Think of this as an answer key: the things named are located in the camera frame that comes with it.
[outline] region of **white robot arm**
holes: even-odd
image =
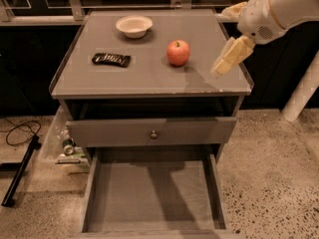
[[[249,0],[223,10],[238,22],[242,36],[230,38],[211,73],[218,78],[253,53],[255,44],[267,44],[307,21],[319,21],[319,0]]]

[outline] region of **white bowl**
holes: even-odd
[[[140,38],[145,35],[147,29],[153,25],[153,21],[144,16],[131,15],[117,22],[117,29],[130,38]]]

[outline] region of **drawer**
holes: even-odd
[[[93,158],[78,238],[240,238],[204,146],[108,147]]]
[[[82,147],[228,142],[236,118],[83,119],[67,121]]]

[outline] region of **red apple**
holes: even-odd
[[[183,66],[190,56],[189,44],[183,40],[172,41],[167,46],[166,55],[172,65]]]

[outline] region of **black cabinet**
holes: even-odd
[[[236,24],[224,24],[229,36],[239,37]],[[301,24],[267,45],[257,45],[244,64],[255,83],[242,109],[282,109],[319,50],[319,23]],[[317,91],[307,107],[319,107]]]
[[[49,85],[78,29],[0,28],[0,116],[56,112]]]

